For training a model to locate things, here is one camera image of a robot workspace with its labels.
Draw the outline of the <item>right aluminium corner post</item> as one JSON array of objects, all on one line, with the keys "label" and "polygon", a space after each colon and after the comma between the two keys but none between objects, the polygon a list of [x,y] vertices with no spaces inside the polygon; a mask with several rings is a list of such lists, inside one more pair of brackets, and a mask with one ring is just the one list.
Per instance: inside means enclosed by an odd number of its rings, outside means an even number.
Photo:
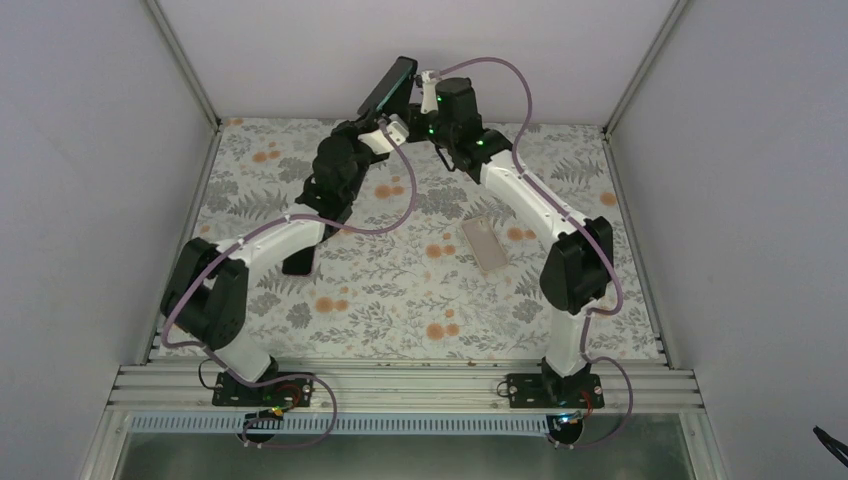
[{"label": "right aluminium corner post", "polygon": [[642,56],[642,59],[637,65],[635,72],[628,81],[624,92],[620,96],[612,113],[610,114],[607,122],[603,127],[604,138],[606,140],[609,140],[617,129],[618,125],[626,114],[630,103],[632,102],[635,95],[638,93],[643,81],[649,74],[657,57],[662,52],[672,33],[676,29],[679,20],[689,9],[690,5],[690,0],[675,0],[672,2],[671,7],[666,13],[659,29],[654,35],[647,50]]}]

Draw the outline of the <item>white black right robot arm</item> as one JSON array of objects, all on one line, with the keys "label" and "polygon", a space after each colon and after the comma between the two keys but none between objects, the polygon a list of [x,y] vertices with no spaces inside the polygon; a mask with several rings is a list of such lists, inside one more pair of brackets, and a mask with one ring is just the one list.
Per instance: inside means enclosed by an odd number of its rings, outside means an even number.
[{"label": "white black right robot arm", "polygon": [[441,158],[508,205],[548,253],[540,291],[552,307],[550,344],[541,363],[544,399],[565,407],[578,397],[591,368],[585,352],[589,317],[599,311],[613,278],[613,229],[571,207],[521,159],[514,143],[487,128],[468,78],[415,78],[422,100],[410,108],[416,140],[433,143]]}]

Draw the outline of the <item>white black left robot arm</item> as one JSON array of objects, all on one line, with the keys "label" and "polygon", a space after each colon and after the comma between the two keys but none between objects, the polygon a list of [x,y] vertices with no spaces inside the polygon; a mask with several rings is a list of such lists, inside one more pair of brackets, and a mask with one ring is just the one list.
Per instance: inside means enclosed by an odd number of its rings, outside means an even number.
[{"label": "white black left robot arm", "polygon": [[339,231],[367,234],[347,222],[354,202],[371,165],[408,136],[396,114],[343,122],[319,144],[302,193],[280,217],[234,239],[186,243],[160,304],[163,346],[175,347],[169,335],[178,327],[190,337],[184,344],[224,368],[249,402],[270,402],[278,391],[277,363],[245,331],[249,288],[277,265],[311,266],[316,247]]}]

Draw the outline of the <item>cream phone case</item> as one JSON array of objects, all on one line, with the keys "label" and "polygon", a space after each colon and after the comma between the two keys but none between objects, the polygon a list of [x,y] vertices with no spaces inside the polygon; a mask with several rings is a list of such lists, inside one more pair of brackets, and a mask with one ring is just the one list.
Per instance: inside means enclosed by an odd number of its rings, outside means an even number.
[{"label": "cream phone case", "polygon": [[465,220],[460,228],[482,272],[488,273],[509,263],[506,252],[486,217]]}]

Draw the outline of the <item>left aluminium corner post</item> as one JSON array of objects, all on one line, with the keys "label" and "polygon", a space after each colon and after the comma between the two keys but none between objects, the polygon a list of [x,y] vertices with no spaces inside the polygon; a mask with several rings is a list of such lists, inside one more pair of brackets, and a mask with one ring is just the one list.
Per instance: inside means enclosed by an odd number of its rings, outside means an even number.
[{"label": "left aluminium corner post", "polygon": [[168,19],[162,3],[158,0],[144,0],[143,4],[146,6],[154,23],[162,34],[164,41],[181,72],[181,75],[187,83],[188,88],[190,89],[207,123],[214,131],[219,131],[221,128],[221,117],[216,112],[206,89],[203,87],[202,82],[200,81],[200,78],[187,55],[187,52]]}]

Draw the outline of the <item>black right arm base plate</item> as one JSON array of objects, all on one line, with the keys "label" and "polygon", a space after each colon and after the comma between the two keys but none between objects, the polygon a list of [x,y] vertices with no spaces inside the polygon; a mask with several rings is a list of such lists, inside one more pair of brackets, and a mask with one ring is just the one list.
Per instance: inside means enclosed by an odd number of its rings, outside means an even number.
[{"label": "black right arm base plate", "polygon": [[495,391],[499,397],[509,401],[512,409],[605,406],[601,379],[596,374],[562,379],[534,373],[512,373],[496,385]]}]

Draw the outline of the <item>aluminium front rail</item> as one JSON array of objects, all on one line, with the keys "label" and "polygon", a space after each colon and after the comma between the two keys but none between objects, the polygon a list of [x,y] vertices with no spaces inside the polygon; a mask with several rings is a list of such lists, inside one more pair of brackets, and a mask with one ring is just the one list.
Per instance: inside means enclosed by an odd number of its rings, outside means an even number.
[{"label": "aluminium front rail", "polygon": [[[338,402],[342,413],[495,413],[509,410],[496,392],[509,373],[533,373],[533,360],[375,360],[282,359],[285,372],[308,372],[326,382],[317,387],[310,412],[323,413]],[[210,411],[212,393],[202,387],[219,369],[188,357],[169,357],[119,368],[107,400],[110,410]],[[695,374],[657,362],[627,361],[592,368],[599,375],[606,406],[623,412],[634,399],[636,413],[690,413],[704,408]]]}]

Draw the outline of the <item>floral patterned table mat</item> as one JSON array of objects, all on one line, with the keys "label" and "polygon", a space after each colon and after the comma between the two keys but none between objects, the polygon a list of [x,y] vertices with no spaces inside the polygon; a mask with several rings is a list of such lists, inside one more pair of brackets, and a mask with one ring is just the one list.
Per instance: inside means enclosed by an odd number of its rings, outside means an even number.
[{"label": "floral patterned table mat", "polygon": [[[592,126],[533,125],[527,167],[578,211],[614,227],[620,289],[592,321],[593,355],[657,361],[661,354],[602,147]],[[309,276],[267,271],[249,291],[246,329],[278,357],[537,359],[550,306],[539,287],[548,250],[504,203],[447,171],[431,145],[404,147],[368,172],[349,225],[321,244]],[[485,273],[460,228],[486,217],[509,263]]]}]

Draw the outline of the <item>black object at edge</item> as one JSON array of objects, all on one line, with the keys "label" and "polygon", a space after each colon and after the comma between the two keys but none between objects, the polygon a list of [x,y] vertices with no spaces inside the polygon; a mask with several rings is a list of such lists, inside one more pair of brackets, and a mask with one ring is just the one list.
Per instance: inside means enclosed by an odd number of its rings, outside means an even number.
[{"label": "black object at edge", "polygon": [[841,442],[840,440],[832,437],[819,426],[814,426],[812,431],[817,440],[822,444],[822,446],[842,465],[848,467],[847,445]]}]

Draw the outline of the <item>magenta phone black screen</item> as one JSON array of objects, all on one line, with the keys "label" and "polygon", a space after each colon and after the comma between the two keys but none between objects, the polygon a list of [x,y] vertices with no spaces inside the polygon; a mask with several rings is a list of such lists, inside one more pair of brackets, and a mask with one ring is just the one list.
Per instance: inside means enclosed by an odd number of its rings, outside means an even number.
[{"label": "magenta phone black screen", "polygon": [[315,246],[310,246],[288,256],[283,261],[282,273],[299,277],[311,275],[315,263],[315,250]]}]

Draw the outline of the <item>aluminium corner post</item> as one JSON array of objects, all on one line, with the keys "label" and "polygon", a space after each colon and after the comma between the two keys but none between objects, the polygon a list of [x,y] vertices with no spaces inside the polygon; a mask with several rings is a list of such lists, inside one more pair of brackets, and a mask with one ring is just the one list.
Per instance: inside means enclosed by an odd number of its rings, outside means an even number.
[{"label": "aluminium corner post", "polygon": [[187,55],[187,52],[168,19],[162,3],[158,0],[144,0],[143,4],[146,6],[154,23],[162,34],[164,41],[181,72],[181,75],[187,83],[188,88],[190,89],[207,123],[214,131],[219,131],[221,128],[221,117],[216,112],[206,89],[203,87],[202,82],[200,81],[200,78]]},{"label": "aluminium corner post", "polygon": [[609,140],[617,129],[618,125],[626,114],[630,103],[632,102],[635,95],[638,93],[643,81],[649,74],[657,57],[662,52],[672,33],[676,29],[679,20],[689,9],[690,5],[690,0],[675,0],[672,2],[671,7],[666,13],[659,29],[654,35],[647,50],[642,56],[642,59],[637,65],[635,72],[628,81],[624,92],[620,96],[612,113],[610,114],[607,122],[603,127],[604,138],[606,140]]}]

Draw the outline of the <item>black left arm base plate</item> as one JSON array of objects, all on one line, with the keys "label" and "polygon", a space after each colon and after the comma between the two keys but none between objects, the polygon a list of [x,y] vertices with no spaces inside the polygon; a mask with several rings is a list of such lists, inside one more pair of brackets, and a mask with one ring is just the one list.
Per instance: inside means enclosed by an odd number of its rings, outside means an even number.
[{"label": "black left arm base plate", "polygon": [[248,387],[231,375],[220,373],[211,404],[216,407],[309,407],[313,387],[314,381],[311,378],[295,378],[270,386]]}]

